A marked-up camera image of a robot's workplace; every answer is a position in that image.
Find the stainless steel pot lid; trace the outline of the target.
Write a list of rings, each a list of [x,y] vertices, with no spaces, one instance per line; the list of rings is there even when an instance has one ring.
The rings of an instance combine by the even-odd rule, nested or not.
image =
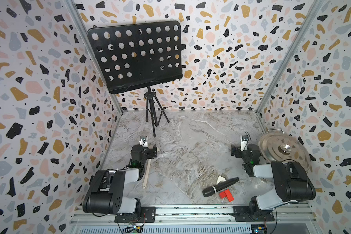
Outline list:
[[[281,129],[268,129],[267,133],[260,138],[258,146],[261,155],[268,163],[297,161],[306,172],[311,168],[311,158],[307,149]]]

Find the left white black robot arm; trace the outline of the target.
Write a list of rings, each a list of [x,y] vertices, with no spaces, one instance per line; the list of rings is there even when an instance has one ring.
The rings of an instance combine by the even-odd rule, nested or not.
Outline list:
[[[97,171],[92,176],[90,187],[82,202],[83,211],[98,217],[117,215],[116,223],[144,222],[146,209],[142,208],[139,199],[125,197],[124,187],[126,184],[142,180],[147,172],[146,163],[156,158],[157,152],[156,145],[151,149],[140,144],[134,145],[126,168]]]

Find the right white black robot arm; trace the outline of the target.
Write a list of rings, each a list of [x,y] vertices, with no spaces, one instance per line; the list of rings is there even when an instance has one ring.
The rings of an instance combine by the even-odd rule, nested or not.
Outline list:
[[[272,180],[274,183],[270,191],[252,197],[248,205],[233,207],[236,222],[275,221],[277,218],[273,212],[276,208],[315,199],[316,189],[300,163],[284,160],[261,164],[260,150],[252,144],[232,146],[231,155],[243,160],[242,167],[248,176]]]

